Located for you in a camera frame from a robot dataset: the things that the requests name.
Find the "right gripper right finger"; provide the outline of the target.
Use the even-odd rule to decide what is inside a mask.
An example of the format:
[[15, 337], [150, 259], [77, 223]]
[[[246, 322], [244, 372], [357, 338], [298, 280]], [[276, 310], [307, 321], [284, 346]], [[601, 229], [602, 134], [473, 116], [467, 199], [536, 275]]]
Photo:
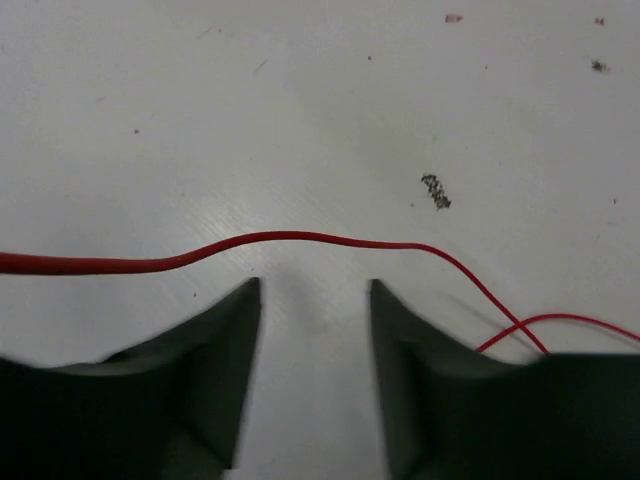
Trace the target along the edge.
[[370, 332], [393, 479], [635, 479], [639, 359], [489, 358], [370, 284]]

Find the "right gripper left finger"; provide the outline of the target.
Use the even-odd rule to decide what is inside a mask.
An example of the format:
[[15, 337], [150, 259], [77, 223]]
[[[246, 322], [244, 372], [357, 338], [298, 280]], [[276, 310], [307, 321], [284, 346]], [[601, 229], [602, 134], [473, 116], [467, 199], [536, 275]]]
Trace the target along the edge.
[[5, 479], [221, 479], [235, 465], [261, 320], [251, 278], [98, 363], [1, 361]]

